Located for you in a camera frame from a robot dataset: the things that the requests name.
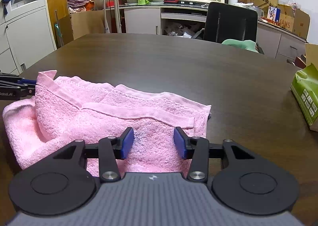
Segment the pink terry towel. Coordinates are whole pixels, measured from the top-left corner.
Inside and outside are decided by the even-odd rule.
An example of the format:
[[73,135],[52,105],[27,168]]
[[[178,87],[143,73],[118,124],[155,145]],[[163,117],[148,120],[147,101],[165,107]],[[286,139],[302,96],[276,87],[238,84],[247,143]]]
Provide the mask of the pink terry towel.
[[187,172],[188,160],[175,147],[173,133],[205,137],[211,108],[174,93],[146,93],[125,85],[92,83],[77,76],[39,72],[35,96],[3,109],[5,130],[25,169],[74,140],[97,143],[128,127],[134,142],[120,173]]

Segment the grey filing cabinet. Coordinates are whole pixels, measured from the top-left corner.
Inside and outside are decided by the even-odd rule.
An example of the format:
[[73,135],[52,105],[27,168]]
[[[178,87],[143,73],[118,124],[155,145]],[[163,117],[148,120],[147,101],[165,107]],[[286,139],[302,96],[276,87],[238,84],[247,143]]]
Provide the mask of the grey filing cabinet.
[[1,0],[1,72],[21,74],[55,50],[47,0]]

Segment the large cardboard box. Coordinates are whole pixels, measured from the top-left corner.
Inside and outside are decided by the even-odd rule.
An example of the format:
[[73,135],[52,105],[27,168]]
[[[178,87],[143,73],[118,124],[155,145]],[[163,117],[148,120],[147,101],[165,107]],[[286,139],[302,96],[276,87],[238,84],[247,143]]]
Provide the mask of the large cardboard box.
[[73,13],[61,18],[59,24],[64,44],[87,34],[104,33],[104,20],[102,10]]

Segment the green cloth on chair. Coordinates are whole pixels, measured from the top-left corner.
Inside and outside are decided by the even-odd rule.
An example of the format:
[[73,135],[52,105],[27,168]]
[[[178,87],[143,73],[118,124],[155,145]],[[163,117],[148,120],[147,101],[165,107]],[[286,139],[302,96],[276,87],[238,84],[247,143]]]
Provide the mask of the green cloth on chair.
[[235,39],[226,39],[222,42],[223,45],[233,46],[243,50],[248,50],[252,52],[259,52],[257,43],[251,40],[239,41]]

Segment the black office chair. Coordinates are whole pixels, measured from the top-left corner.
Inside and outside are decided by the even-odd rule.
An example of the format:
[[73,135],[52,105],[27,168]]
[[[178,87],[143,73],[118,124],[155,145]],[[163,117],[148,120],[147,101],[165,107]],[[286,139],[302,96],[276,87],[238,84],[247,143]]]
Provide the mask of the black office chair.
[[[258,14],[256,11],[211,2],[207,10],[203,39],[220,44],[226,39],[251,40],[257,43],[257,26]],[[263,54],[263,49],[258,43],[257,47],[258,53]]]

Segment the cardboard boxes on counter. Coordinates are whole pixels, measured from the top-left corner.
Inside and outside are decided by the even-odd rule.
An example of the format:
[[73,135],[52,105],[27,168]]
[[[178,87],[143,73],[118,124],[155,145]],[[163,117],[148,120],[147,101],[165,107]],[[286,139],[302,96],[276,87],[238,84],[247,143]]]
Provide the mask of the cardboard boxes on counter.
[[238,0],[238,2],[253,3],[264,12],[261,18],[300,38],[307,39],[310,16],[295,3],[280,4],[278,0]]

